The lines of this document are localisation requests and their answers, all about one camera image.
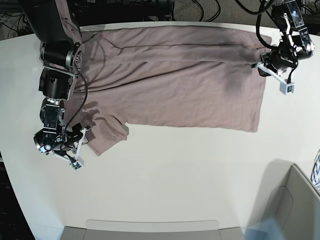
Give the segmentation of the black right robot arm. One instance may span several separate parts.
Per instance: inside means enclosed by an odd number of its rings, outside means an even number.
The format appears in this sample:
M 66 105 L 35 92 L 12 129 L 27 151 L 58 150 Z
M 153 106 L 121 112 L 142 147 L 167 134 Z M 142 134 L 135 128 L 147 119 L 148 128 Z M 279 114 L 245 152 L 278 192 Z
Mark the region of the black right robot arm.
M 38 89 L 45 154 L 64 156 L 89 130 L 101 155 L 127 139 L 128 124 L 255 133 L 265 48 L 252 32 L 163 25 L 81 32 L 65 0 L 22 0 L 42 45 Z

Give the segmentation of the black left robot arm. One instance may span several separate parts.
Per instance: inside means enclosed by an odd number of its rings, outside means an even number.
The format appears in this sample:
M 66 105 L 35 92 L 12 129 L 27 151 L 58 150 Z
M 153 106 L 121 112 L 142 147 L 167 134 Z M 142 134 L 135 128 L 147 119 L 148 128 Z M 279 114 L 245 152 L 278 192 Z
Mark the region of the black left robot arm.
M 263 0 L 259 11 L 267 11 L 268 8 L 271 8 L 269 16 L 278 27 L 281 39 L 279 45 L 272 46 L 262 38 L 260 34 L 262 15 L 259 14 L 255 24 L 256 36 L 264 47 L 270 49 L 270 52 L 260 57 L 260 63 L 266 68 L 258 69 L 262 77 L 268 77 L 271 73 L 284 72 L 288 68 L 294 71 L 300 60 L 312 57 L 315 49 L 295 0 L 283 0 L 280 3 L 275 0 L 266 3 Z

